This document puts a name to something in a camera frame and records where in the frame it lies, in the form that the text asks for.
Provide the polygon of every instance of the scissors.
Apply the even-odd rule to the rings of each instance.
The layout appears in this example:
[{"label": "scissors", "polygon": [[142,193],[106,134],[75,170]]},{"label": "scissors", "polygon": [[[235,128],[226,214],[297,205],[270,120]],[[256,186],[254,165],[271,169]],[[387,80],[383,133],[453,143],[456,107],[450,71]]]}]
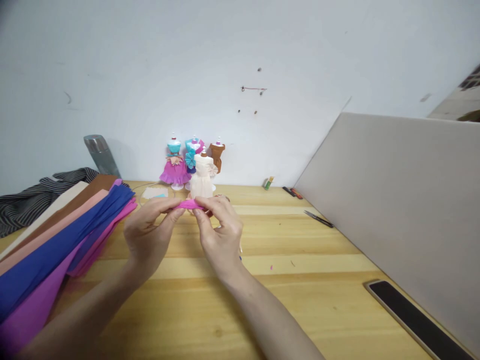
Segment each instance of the scissors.
[{"label": "scissors", "polygon": [[320,216],[312,214],[310,211],[305,210],[305,214],[307,214],[309,217],[314,218],[315,220],[321,222],[323,225],[328,226],[329,228],[334,227],[334,225],[331,222],[328,222],[327,220],[322,219]]}]

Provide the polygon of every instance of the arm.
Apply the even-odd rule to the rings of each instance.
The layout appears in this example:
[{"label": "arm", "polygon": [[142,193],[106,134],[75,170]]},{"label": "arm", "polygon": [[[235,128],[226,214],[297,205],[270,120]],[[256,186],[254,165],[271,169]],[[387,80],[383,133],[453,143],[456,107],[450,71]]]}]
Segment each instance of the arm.
[{"label": "arm", "polygon": [[258,282],[239,259],[242,221],[225,197],[197,197],[221,227],[194,210],[205,256],[220,281],[240,305],[265,356],[270,360],[325,360],[315,344],[282,303]]},{"label": "arm", "polygon": [[175,222],[185,209],[171,211],[160,225],[161,213],[177,206],[178,198],[154,198],[125,222],[130,256],[110,275],[51,321],[19,354],[23,360],[83,359],[85,351],[112,320],[123,303],[159,267],[167,252]]}]

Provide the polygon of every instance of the magenta crepe paper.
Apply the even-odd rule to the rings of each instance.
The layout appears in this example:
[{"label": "magenta crepe paper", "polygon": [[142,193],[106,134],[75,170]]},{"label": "magenta crepe paper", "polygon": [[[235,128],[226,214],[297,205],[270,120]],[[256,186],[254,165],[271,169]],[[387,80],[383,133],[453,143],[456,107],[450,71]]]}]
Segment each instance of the magenta crepe paper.
[{"label": "magenta crepe paper", "polygon": [[201,139],[199,139],[198,143],[200,147],[195,151],[195,154],[200,154],[204,150],[205,143]]},{"label": "magenta crepe paper", "polygon": [[188,209],[188,210],[203,209],[203,208],[204,208],[203,206],[200,206],[197,204],[195,199],[182,201],[180,205],[174,207],[174,209]]},{"label": "magenta crepe paper", "polygon": [[[137,204],[135,200],[132,199],[93,243],[77,267],[68,275],[77,277],[85,274],[102,252],[106,243],[105,240],[114,231],[118,223],[136,207]],[[9,354],[18,353],[25,345],[32,341],[44,327],[70,263],[85,239],[77,245],[60,265],[0,325],[0,339]]]},{"label": "magenta crepe paper", "polygon": [[65,273],[85,239],[0,325],[0,338],[9,354],[18,353],[44,327]]}]

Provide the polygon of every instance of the hand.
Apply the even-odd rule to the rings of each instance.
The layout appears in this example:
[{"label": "hand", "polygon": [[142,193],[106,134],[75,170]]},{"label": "hand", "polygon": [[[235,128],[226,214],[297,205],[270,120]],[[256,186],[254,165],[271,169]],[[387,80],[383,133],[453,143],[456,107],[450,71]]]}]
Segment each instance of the hand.
[{"label": "hand", "polygon": [[234,207],[224,196],[210,198],[197,196],[195,201],[211,210],[220,221],[220,226],[214,229],[204,211],[193,210],[200,228],[200,242],[205,256],[218,278],[224,281],[242,265],[239,248],[244,225]]},{"label": "hand", "polygon": [[130,250],[129,262],[140,270],[144,281],[158,269],[169,248],[172,231],[185,209],[171,210],[160,223],[155,221],[161,213],[178,206],[181,199],[154,197],[125,221],[123,234]]}]

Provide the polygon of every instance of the gray partition board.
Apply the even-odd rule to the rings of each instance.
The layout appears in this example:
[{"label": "gray partition board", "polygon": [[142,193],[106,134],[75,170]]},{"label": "gray partition board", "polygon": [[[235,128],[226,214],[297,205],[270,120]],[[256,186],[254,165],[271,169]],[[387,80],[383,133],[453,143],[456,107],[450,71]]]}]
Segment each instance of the gray partition board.
[{"label": "gray partition board", "polygon": [[480,357],[480,124],[342,113],[295,187]]}]

